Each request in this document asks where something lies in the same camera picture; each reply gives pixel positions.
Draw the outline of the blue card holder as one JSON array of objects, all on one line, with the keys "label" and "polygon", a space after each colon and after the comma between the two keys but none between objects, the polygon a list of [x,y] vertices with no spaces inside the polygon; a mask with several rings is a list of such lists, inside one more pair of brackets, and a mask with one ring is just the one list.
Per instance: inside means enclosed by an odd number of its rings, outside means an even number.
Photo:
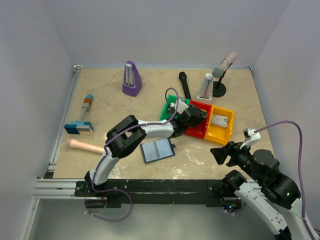
[{"label": "blue card holder", "polygon": [[140,144],[140,150],[145,164],[175,156],[175,147],[170,139],[167,138]]}]

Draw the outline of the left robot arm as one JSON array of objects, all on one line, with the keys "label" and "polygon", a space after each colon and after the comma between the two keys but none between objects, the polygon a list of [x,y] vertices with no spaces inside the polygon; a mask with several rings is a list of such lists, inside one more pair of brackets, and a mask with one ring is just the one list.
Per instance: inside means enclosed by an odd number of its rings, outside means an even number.
[{"label": "left robot arm", "polygon": [[201,124],[207,115],[207,112],[191,104],[161,121],[142,121],[134,115],[125,117],[107,133],[103,153],[96,167],[86,173],[84,180],[88,191],[101,193],[102,186],[118,161],[132,154],[143,140],[178,138],[189,128]]}]

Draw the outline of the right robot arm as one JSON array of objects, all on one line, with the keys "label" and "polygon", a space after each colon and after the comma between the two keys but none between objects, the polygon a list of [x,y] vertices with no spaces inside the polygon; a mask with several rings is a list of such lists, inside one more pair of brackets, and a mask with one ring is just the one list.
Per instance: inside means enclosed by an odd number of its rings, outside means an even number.
[{"label": "right robot arm", "polygon": [[280,163],[271,151],[250,152],[247,146],[233,141],[211,148],[218,165],[239,166],[260,187],[259,196],[248,180],[237,170],[222,179],[222,193],[233,193],[250,206],[268,225],[277,240],[318,240],[320,235],[303,213],[303,196],[297,184],[280,172]]}]

